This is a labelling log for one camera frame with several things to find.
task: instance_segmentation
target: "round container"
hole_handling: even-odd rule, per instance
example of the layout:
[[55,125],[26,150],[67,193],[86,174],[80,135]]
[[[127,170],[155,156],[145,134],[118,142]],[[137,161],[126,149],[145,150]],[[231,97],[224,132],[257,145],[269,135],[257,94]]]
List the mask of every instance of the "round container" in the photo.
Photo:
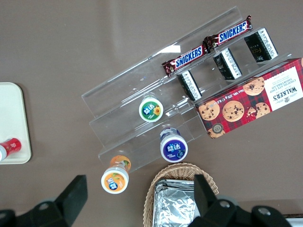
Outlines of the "round container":
[[146,122],[156,122],[163,115],[163,105],[153,95],[148,95],[139,106],[139,115]]
[[188,152],[186,141],[175,128],[166,128],[160,133],[162,157],[172,163],[182,161]]
[[119,194],[125,191],[128,185],[128,171],[131,168],[130,160],[122,155],[112,158],[110,167],[101,177],[103,189],[111,194]]
[[21,142],[16,138],[8,139],[0,143],[0,161],[4,160],[10,154],[21,150]]

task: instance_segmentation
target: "walkers cookie box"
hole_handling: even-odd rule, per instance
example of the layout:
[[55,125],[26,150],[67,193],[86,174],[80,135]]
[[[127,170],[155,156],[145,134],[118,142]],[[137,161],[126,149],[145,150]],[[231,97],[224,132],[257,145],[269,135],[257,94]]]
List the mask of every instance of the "walkers cookie box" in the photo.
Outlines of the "walkers cookie box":
[[196,107],[214,139],[302,98],[302,87],[303,59],[288,59]]

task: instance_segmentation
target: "cookie image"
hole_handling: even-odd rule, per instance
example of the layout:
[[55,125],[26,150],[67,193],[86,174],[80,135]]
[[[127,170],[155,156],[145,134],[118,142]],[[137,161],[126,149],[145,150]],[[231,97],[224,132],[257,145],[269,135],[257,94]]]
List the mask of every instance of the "cookie image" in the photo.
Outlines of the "cookie image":
[[258,103],[256,104],[257,116],[256,118],[262,117],[268,113],[270,113],[270,108],[266,103]]
[[220,107],[214,100],[212,100],[199,106],[199,113],[202,119],[211,121],[219,115]]
[[244,115],[244,107],[238,101],[230,101],[222,109],[223,117],[228,122],[236,122]]
[[263,77],[255,78],[253,81],[243,85],[245,93],[249,96],[259,95],[264,90]]
[[253,107],[251,107],[251,108],[248,110],[247,115],[250,116],[252,113],[255,113],[255,112],[256,112],[256,110],[255,110]]
[[220,133],[214,133],[213,129],[208,130],[207,133],[212,139],[218,138],[225,134],[224,130],[222,130]]

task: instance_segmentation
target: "foil packet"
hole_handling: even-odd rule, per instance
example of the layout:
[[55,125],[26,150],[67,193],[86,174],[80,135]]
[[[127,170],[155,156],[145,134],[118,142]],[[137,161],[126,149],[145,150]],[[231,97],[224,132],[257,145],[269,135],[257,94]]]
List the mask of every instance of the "foil packet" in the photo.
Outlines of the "foil packet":
[[193,181],[164,179],[155,185],[153,227],[187,227],[197,216]]

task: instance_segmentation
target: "brown tabletop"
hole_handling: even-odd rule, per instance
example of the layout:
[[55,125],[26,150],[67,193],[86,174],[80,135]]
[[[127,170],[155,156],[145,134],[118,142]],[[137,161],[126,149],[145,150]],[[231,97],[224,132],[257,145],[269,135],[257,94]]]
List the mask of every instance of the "brown tabletop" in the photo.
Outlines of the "brown tabletop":
[[[146,193],[168,163],[158,159],[131,173],[124,193],[106,193],[102,146],[81,95],[233,6],[267,28],[279,53],[303,57],[301,3],[1,0],[0,82],[23,90],[32,158],[0,165],[0,210],[32,209],[85,174],[89,198],[75,227],[143,226]],[[303,213],[302,109],[303,99],[219,139],[202,136],[184,161],[209,173],[220,194],[246,210],[263,204]]]

